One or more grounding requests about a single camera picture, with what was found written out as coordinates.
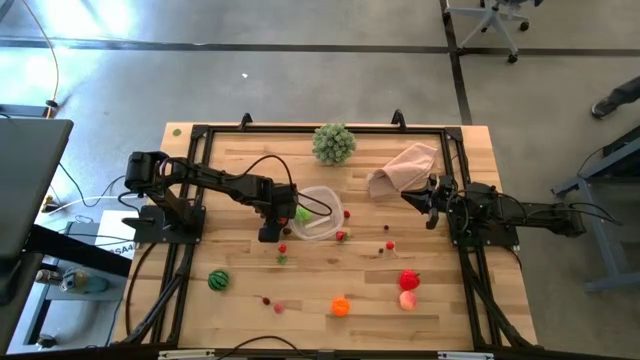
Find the pink cloth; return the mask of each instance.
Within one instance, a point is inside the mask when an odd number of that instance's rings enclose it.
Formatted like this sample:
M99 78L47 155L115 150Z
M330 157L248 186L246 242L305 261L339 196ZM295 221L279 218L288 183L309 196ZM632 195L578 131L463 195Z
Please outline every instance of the pink cloth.
M421 143L409 146L382 169L367 176L369 195L375 198L403 191L426 179L437 152L437 149Z

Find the clear plastic container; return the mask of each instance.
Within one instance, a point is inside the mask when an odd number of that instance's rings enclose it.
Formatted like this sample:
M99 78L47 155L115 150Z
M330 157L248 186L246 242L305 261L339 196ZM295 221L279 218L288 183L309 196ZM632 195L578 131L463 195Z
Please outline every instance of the clear plastic container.
M311 213L311 218L304 223L297 219L293 219L293 221L291 221L291 230L293 230L293 233L302 240L323 240L327 238L334 238L336 232L340 230L342 223L344 222L342 202L340 202L338 195L326 186L313 186L302 189L299 193L308 195L327 204L331 207L332 213L329 216L320 216ZM298 202L321 214L328 212L327 208L323 205L305 197L298 196Z

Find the person's foot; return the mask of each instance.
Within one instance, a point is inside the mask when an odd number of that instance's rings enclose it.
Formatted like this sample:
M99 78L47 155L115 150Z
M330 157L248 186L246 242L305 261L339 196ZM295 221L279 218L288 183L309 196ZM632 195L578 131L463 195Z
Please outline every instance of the person's foot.
M609 98L604 98L591 107L591 115L596 119L602 119L614 112L617 108L618 105L609 101Z

